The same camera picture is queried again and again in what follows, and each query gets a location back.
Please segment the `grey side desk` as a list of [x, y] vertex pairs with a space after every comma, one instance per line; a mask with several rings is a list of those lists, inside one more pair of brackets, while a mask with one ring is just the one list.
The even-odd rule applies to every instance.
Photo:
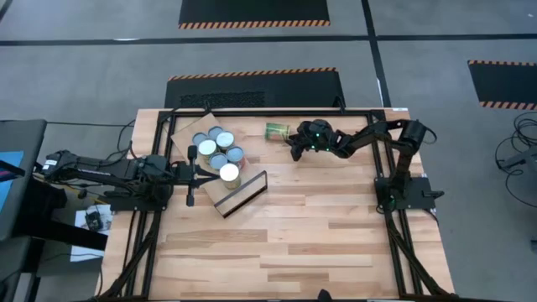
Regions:
[[44, 139], [42, 119], [0, 122], [0, 154], [21, 152], [25, 176], [0, 190], [0, 302], [12, 302], [22, 273], [37, 270], [43, 241], [29, 235], [37, 214], [39, 189], [34, 165]]

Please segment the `green Oranges can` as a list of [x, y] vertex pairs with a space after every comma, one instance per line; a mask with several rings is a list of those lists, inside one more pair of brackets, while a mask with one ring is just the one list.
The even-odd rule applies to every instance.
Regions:
[[290, 126], [280, 123], [267, 122], [264, 137], [270, 141], [285, 141], [289, 138]]
[[219, 175], [223, 185], [229, 190], [237, 189], [242, 183], [240, 170], [235, 164], [224, 164], [219, 170]]

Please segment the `grey stand base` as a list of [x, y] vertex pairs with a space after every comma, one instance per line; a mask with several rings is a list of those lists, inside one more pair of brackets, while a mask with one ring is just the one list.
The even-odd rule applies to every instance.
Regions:
[[537, 172], [537, 145], [530, 147], [520, 154], [516, 154], [508, 159], [500, 160], [500, 169], [511, 169], [518, 165], [527, 165], [530, 170]]

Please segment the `silver-lidded food can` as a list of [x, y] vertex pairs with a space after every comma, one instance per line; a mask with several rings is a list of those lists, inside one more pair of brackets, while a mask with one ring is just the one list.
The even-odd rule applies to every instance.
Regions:
[[205, 139], [201, 141], [198, 146], [198, 153], [206, 163], [210, 161], [210, 158], [213, 154], [218, 153], [218, 147], [214, 140], [212, 139]]

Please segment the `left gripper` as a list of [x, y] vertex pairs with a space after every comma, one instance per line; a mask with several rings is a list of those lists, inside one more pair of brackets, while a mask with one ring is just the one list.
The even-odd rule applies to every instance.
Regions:
[[[202, 168], [196, 169], [197, 147], [191, 145], [187, 149], [187, 162], [178, 161], [171, 165], [173, 170], [173, 181], [175, 185], [185, 185], [187, 187], [186, 205], [193, 206], [195, 204], [194, 189], [196, 183], [205, 184], [214, 180], [219, 180], [218, 174], [206, 171]], [[196, 173], [198, 175], [204, 175], [207, 177], [200, 177], [196, 179]]]

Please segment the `black hazard-striped floor mat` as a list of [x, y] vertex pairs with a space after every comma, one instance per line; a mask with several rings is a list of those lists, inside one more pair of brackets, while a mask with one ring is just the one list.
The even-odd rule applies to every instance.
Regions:
[[537, 111], [537, 63], [467, 62], [481, 107]]
[[183, 0], [179, 29], [327, 27], [326, 0]]
[[176, 75], [166, 85], [166, 108], [346, 106], [334, 67]]

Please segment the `small black device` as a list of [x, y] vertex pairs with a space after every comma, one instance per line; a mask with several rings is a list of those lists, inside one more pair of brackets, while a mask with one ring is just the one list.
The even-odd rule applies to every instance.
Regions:
[[98, 211], [85, 214], [86, 226], [92, 232], [99, 232], [103, 228], [101, 215]]

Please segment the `green Pears can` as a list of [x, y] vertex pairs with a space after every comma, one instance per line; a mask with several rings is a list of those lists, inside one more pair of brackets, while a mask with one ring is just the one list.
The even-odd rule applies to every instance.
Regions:
[[234, 143], [235, 137], [231, 132], [222, 131], [216, 136], [216, 145], [223, 153], [233, 147]]

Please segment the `blue screen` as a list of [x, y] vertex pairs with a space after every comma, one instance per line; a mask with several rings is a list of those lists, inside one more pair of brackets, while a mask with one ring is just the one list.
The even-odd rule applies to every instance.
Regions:
[[0, 152], [0, 211], [6, 203], [13, 181], [25, 176], [24, 170], [19, 167], [23, 155], [23, 151]]

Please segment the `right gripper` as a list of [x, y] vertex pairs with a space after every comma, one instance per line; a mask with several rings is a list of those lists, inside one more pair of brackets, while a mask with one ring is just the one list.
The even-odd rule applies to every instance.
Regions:
[[314, 150], [332, 152], [336, 149], [338, 134], [330, 123], [323, 119], [304, 121], [298, 127], [290, 126], [291, 138], [285, 142], [291, 146], [291, 156], [299, 161], [304, 151]]

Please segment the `white paper sheet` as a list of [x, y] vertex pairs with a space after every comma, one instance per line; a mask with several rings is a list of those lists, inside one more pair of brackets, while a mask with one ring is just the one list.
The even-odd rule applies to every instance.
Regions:
[[[75, 217], [75, 226], [88, 230], [89, 226], [86, 222], [86, 215], [98, 214], [102, 222], [102, 227], [98, 230], [100, 234], [108, 235], [112, 224], [112, 212], [109, 205], [89, 206], [86, 210], [77, 211]], [[87, 247], [72, 246], [70, 252], [71, 262], [81, 262], [96, 258], [102, 258], [104, 252], [101, 250], [91, 249]]]

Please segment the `white red Mixed Fruit can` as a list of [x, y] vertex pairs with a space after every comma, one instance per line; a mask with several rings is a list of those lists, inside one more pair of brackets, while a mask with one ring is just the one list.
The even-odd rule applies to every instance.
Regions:
[[239, 170], [241, 170], [242, 167], [245, 165], [246, 158], [244, 155], [244, 151], [239, 146], [230, 147], [226, 152], [226, 156], [227, 161], [230, 164], [236, 165]]

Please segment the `black aluminium table frame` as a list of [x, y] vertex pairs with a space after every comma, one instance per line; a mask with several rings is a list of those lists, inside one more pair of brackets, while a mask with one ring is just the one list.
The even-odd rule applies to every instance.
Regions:
[[455, 298], [430, 210], [384, 212], [378, 203], [374, 181], [394, 171], [395, 149], [381, 141], [349, 159], [310, 150], [294, 161], [288, 145], [264, 137], [267, 122], [297, 127], [321, 118], [355, 133], [376, 122], [405, 119], [406, 112], [141, 110], [132, 135], [134, 153], [185, 159], [171, 137], [207, 114], [234, 134], [251, 166], [267, 173], [268, 188], [228, 217], [203, 189], [187, 206], [184, 187], [175, 188], [164, 211], [117, 213], [92, 302], [315, 301], [321, 289], [333, 302]]

